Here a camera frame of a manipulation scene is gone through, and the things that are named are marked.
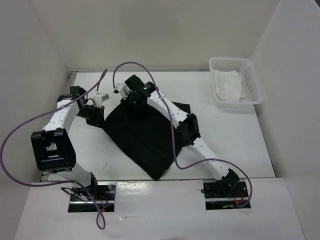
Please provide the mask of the black pleated skirt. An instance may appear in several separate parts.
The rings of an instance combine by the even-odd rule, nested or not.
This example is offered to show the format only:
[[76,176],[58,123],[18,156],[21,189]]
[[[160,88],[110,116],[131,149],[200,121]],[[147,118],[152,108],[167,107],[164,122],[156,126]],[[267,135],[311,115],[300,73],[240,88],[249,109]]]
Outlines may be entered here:
[[170,121],[148,104],[134,113],[120,103],[106,117],[103,130],[154,181],[174,161]]

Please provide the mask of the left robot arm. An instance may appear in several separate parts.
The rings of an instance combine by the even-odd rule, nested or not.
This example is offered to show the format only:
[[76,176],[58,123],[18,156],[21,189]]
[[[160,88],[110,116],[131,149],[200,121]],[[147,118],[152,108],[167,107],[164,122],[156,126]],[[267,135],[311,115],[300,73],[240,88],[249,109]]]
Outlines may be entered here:
[[97,179],[77,163],[76,151],[68,135],[75,117],[85,119],[90,126],[105,127],[105,108],[96,103],[87,104],[85,93],[82,87],[71,86],[69,94],[60,95],[57,111],[41,131],[31,134],[30,139],[36,166],[40,171],[72,181],[75,194],[93,200],[100,193]]

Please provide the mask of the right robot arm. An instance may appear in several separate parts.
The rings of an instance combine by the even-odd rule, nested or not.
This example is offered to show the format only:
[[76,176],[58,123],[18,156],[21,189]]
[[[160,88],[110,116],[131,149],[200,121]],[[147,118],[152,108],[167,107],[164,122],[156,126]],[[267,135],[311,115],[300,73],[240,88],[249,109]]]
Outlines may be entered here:
[[217,193],[229,197],[237,190],[239,176],[228,164],[219,161],[200,134],[197,116],[187,113],[168,100],[153,82],[143,83],[132,75],[114,87],[129,110],[136,113],[143,105],[150,106],[166,117],[172,125],[174,141],[192,151],[204,163],[217,182]]

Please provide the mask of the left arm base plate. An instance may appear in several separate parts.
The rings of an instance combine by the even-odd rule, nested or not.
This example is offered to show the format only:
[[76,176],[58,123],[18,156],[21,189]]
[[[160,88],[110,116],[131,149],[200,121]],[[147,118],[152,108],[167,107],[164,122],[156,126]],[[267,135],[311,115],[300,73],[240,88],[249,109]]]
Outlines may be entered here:
[[[98,212],[90,196],[81,187],[61,187],[64,193],[70,196],[69,213]],[[116,197],[116,182],[99,181],[95,192],[91,192],[94,200],[102,212],[114,212]]]

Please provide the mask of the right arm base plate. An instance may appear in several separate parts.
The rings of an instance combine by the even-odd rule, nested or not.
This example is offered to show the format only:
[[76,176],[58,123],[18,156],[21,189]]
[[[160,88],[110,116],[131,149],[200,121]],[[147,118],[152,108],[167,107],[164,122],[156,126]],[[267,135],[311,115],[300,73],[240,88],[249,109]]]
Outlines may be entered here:
[[244,180],[241,180],[230,193],[223,193],[219,189],[221,185],[214,180],[204,180],[202,185],[200,192],[204,195],[207,211],[251,208],[250,202],[245,206],[238,206],[244,204],[249,198],[247,184]]

